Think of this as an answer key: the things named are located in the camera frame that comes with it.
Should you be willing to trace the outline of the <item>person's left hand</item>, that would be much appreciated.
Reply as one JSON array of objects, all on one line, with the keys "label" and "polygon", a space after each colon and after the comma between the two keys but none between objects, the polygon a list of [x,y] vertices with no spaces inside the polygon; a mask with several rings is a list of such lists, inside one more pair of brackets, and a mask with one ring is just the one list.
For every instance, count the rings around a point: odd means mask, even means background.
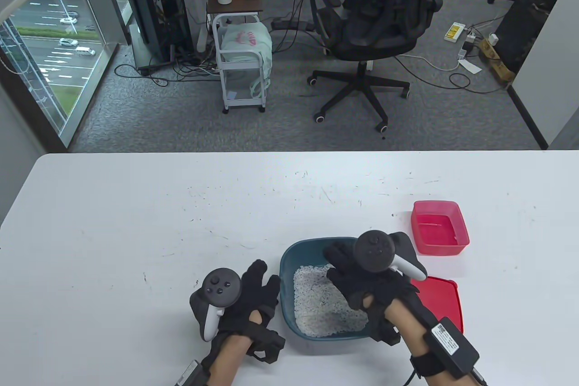
[{"label": "person's left hand", "polygon": [[230,336],[243,336],[252,343],[247,355],[268,364],[278,360],[285,346],[285,338],[268,328],[274,318],[278,305],[281,279],[270,276],[267,283],[263,277],[267,264],[255,260],[241,277],[241,295],[230,307],[226,308],[219,320],[217,336],[212,340],[211,355],[216,356],[225,340]]}]

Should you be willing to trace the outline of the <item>person's right hand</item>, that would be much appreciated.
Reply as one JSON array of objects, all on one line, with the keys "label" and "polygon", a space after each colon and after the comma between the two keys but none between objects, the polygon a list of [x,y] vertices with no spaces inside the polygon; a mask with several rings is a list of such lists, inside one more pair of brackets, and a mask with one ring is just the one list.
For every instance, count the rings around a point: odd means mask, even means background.
[{"label": "person's right hand", "polygon": [[323,255],[332,266],[326,273],[327,278],[351,309],[366,313],[370,338],[391,346],[398,344],[401,336],[385,318],[385,310],[395,299],[416,295],[418,288],[391,269],[380,273],[364,270],[355,261],[352,245],[331,243],[323,249]]}]

